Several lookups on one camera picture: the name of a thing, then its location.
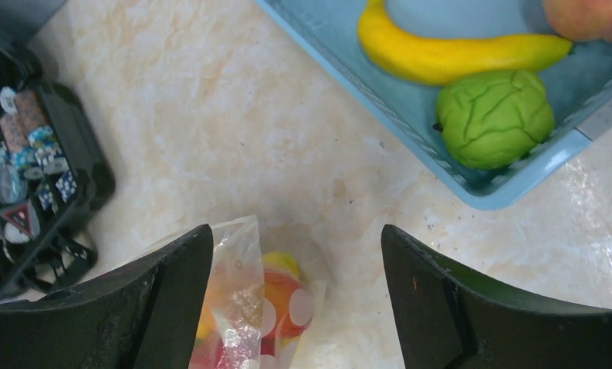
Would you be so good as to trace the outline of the clear dotted zip bag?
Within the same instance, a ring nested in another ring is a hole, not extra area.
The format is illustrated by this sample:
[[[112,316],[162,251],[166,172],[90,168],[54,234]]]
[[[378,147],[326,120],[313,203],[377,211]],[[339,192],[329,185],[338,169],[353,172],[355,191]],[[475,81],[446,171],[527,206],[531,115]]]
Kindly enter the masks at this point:
[[[323,252],[313,243],[261,240],[253,215],[207,225],[214,240],[212,263],[186,368],[289,368],[308,328],[287,339],[261,335],[264,272],[283,272],[302,283],[314,297],[312,323],[321,313],[331,282]],[[189,231],[158,241],[145,254]]]

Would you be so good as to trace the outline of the toy peach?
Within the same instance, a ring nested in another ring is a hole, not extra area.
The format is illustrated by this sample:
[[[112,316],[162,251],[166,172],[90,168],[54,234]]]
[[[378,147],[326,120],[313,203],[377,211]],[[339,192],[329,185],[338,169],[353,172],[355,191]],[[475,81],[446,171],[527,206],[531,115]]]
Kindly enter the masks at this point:
[[[612,0],[545,0],[547,23],[573,41],[612,42]]]

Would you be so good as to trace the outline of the small orange toy fruit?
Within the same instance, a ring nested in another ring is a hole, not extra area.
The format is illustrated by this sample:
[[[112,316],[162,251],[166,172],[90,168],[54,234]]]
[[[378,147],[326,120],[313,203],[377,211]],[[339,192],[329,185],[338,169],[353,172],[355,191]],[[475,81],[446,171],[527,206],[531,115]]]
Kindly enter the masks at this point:
[[[313,295],[300,281],[283,272],[264,272],[263,337],[301,336],[311,323],[314,308]]]

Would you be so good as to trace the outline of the yellow toy banana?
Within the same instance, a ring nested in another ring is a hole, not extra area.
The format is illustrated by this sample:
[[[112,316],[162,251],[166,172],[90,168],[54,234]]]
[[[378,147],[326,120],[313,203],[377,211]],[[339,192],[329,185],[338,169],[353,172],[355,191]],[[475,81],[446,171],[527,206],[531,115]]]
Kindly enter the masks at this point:
[[[547,34],[430,38],[393,22],[385,1],[368,1],[357,25],[365,56],[382,71],[423,85],[444,86],[487,71],[542,71],[574,52],[569,39]]]

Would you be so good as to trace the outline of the green toy lime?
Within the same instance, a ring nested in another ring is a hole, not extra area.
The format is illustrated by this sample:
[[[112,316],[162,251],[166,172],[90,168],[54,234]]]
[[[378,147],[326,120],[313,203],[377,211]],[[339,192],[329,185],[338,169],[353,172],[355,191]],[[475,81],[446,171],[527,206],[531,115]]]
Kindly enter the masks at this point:
[[[484,171],[513,164],[556,128],[545,84],[525,70],[487,71],[452,82],[440,90],[435,116],[450,156]]]

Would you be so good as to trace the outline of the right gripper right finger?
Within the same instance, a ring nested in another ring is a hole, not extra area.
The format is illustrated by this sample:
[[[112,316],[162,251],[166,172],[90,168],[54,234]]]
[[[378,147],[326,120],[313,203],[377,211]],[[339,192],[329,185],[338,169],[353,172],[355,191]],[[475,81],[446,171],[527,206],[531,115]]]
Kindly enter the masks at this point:
[[[387,287],[408,368],[612,368],[612,310],[494,279],[387,224]]]

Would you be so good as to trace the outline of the black poker chip case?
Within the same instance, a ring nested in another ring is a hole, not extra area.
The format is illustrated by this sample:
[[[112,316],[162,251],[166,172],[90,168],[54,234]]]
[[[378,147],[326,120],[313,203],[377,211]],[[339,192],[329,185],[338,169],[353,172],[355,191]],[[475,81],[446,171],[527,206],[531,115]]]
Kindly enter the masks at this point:
[[[79,282],[98,256],[76,235],[114,191],[76,94],[0,29],[0,301]]]

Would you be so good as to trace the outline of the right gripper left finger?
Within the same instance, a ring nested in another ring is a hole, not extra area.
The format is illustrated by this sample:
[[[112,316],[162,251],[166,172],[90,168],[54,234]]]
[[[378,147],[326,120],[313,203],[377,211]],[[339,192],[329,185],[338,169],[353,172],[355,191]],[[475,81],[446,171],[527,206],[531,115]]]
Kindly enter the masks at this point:
[[[0,368],[186,368],[213,247],[203,224],[90,281],[0,304]]]

